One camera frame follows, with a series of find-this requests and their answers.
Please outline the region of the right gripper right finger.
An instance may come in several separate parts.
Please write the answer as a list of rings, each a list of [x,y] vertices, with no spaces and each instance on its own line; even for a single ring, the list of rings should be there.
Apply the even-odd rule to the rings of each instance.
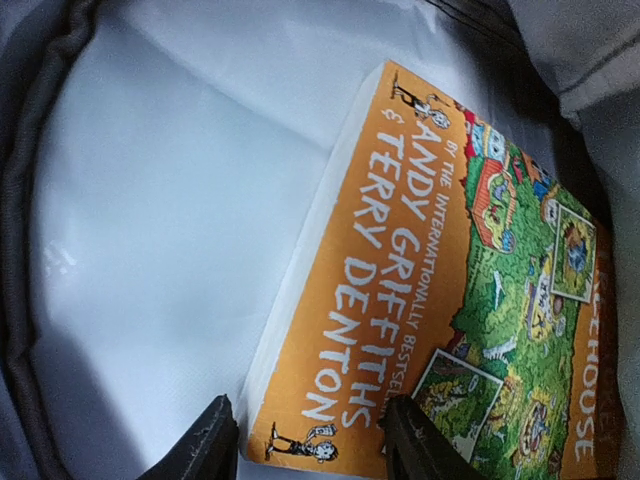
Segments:
[[[480,478],[409,395],[388,401],[380,425],[389,479]]]

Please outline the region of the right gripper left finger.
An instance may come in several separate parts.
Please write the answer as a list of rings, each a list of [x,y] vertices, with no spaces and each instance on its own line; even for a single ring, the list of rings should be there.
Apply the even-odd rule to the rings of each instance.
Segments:
[[[228,396],[216,396],[169,452],[139,480],[234,480],[239,428]]]

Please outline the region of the orange green Treehouse book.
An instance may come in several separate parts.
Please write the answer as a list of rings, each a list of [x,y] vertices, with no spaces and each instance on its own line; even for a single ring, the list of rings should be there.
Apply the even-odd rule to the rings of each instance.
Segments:
[[[403,66],[365,81],[242,393],[257,463],[381,479],[411,396],[488,479],[617,471],[611,237],[527,154]]]

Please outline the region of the navy blue backpack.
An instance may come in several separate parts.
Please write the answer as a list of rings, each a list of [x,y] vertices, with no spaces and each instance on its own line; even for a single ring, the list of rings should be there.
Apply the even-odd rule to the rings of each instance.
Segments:
[[[364,78],[412,68],[614,236],[639,475],[635,1],[5,1],[1,475],[134,479],[236,400]]]

